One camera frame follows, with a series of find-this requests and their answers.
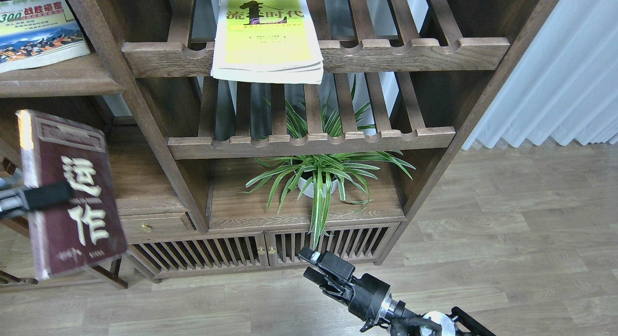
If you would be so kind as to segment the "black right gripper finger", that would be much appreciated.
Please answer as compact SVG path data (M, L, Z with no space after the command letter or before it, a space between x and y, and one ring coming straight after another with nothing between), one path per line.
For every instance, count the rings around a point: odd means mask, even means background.
M303 276L316 283L323 294L331 298L348 298L348 269L330 269L325 273L311 267L306 268Z
M355 266L332 252L323 254L311 248L302 248L299 257L307 263L317 267L323 273L340 281L349 281L355 271Z

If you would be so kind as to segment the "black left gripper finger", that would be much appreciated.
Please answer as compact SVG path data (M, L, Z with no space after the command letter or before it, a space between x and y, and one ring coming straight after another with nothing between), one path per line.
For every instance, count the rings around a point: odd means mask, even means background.
M20 186L0 192L0 217L13 219L32 211L50 208L73 197L73 189L66 181L47 184L37 188Z

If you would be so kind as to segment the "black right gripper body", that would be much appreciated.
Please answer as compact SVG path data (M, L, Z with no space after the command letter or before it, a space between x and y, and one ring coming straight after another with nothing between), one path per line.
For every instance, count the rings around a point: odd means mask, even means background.
M347 307L348 312L367 323L388 323L392 298L390 285L363 274L359 279L352 276L347 283L348 298L332 298Z

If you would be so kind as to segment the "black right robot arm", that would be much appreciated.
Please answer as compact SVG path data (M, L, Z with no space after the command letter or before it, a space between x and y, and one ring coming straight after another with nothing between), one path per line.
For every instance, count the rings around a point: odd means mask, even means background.
M379 326L391 336L493 335L459 307L453 307L450 315L437 310L421 315L407 309L403 301L392 299L390 285L370 274L354 277L355 266L329 251L320 253L303 247L299 256L317 267L307 268L304 277L364 321L362 333Z

